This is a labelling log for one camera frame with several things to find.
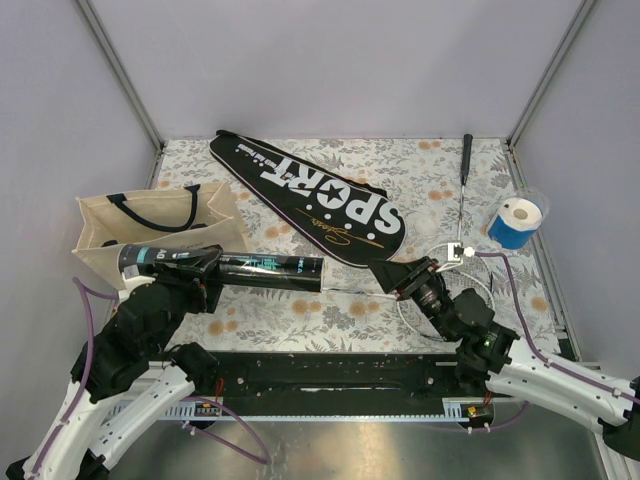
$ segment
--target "metal corner post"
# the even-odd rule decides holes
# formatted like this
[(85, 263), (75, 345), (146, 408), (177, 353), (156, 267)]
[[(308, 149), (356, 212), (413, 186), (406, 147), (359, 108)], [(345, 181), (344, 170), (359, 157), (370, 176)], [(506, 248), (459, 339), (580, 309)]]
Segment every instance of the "metal corner post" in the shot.
[(105, 55), (105, 58), (107, 59), (107, 62), (111, 67), (111, 70), (118, 80), (118, 83), (122, 87), (122, 90), (127, 97), (131, 108), (137, 115), (142, 124), (142, 127), (144, 128), (144, 131), (149, 137), (149, 141), (151, 142), (157, 153), (161, 152), (164, 141), (160, 136), (160, 133), (158, 132), (156, 126), (154, 125), (153, 120), (149, 116), (149, 112), (147, 112), (147, 109), (142, 103), (142, 100), (140, 100), (140, 97), (136, 92), (133, 83), (129, 79), (124, 65), (118, 57), (118, 54), (116, 53), (115, 48), (113, 47), (113, 44), (111, 43), (111, 40), (107, 35), (104, 25), (100, 21), (100, 17), (98, 16), (98, 12), (93, 6), (92, 1), (73, 0), (73, 2), (76, 4), (80, 16), (87, 24), (87, 27), (93, 33), (100, 49), (102, 50), (102, 53)]
[(540, 105), (540, 102), (544, 98), (544, 95), (549, 88), (549, 84), (558, 73), (578, 34), (582, 30), (582, 27), (586, 23), (587, 19), (591, 16), (591, 13), (594, 11), (595, 6), (599, 3), (599, 1), (600, 0), (582, 0), (580, 7), (578, 7), (578, 10), (571, 19), (571, 23), (569, 23), (569, 26), (567, 27), (562, 40), (560, 40), (560, 44), (556, 48), (555, 52), (553, 52), (553, 56), (551, 57), (547, 68), (545, 69), (542, 77), (536, 85), (536, 88), (531, 94), (531, 97), (529, 98), (524, 111), (520, 115), (520, 118), (518, 118), (515, 127), (507, 137), (507, 145), (509, 145), (510, 147), (515, 146), (522, 137), (522, 133), (527, 127), (527, 124), (533, 117), (533, 114), (535, 113), (538, 105)]

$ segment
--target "white wall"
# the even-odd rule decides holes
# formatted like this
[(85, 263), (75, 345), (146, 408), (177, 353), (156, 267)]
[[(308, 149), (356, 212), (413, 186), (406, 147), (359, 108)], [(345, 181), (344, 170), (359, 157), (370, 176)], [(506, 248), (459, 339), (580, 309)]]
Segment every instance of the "white wall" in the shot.
[(587, 360), (640, 375), (640, 2), (600, 2), (516, 146)]
[(70, 253), (74, 197), (144, 187), (153, 150), (70, 0), (0, 2), (0, 65), (4, 476), (37, 447), (86, 340), (71, 276), (104, 288)]
[(94, 0), (165, 138), (507, 136), (580, 0)]

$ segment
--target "tape roll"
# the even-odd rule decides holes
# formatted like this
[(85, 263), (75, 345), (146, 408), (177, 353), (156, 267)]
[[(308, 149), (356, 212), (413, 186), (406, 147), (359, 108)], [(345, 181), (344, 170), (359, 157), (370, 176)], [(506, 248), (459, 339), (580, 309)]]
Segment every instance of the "tape roll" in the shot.
[(503, 248), (516, 250), (527, 243), (543, 219), (542, 210), (532, 201), (521, 197), (508, 198), (489, 223), (489, 238)]

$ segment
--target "floral tablecloth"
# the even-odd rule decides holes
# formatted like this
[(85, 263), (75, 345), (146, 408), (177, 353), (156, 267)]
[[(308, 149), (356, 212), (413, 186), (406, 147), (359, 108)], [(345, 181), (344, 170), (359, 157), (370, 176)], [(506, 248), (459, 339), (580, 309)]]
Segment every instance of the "floral tablecloth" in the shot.
[[(407, 236), (394, 258), (419, 258), (438, 244), (455, 239), (460, 195), (461, 140), (269, 140), (273, 145), (358, 182), (384, 188), (403, 215)], [(498, 139), (476, 139), (465, 191), (465, 245), (496, 251), (486, 225), (500, 199), (514, 191)], [(205, 140), (172, 140), (165, 147), (156, 188), (179, 188), (228, 181), (250, 230), (254, 250), (322, 256), (302, 235), (282, 221), (215, 161)], [(557, 352), (554, 324), (540, 272), (530, 248), (508, 252), (519, 298), (536, 343)], [(506, 272), (490, 260), (496, 320), (521, 332)], [(381, 294), (367, 270), (327, 258), (325, 287)], [(429, 335), (435, 331), (404, 306), (407, 321)], [(453, 352), (455, 344), (421, 337), (403, 323), (395, 302), (381, 296), (225, 287), (214, 314), (188, 316), (172, 343), (197, 341), (210, 350)]]

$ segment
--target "beige tote bag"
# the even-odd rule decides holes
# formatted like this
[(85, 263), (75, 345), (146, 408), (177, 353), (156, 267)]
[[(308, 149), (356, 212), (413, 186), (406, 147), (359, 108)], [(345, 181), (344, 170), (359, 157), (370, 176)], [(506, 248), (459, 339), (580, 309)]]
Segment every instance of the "beige tote bag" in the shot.
[(118, 290), (118, 255), (128, 243), (193, 250), (249, 250), (248, 229), (226, 182), (78, 199), (84, 228), (73, 253)]

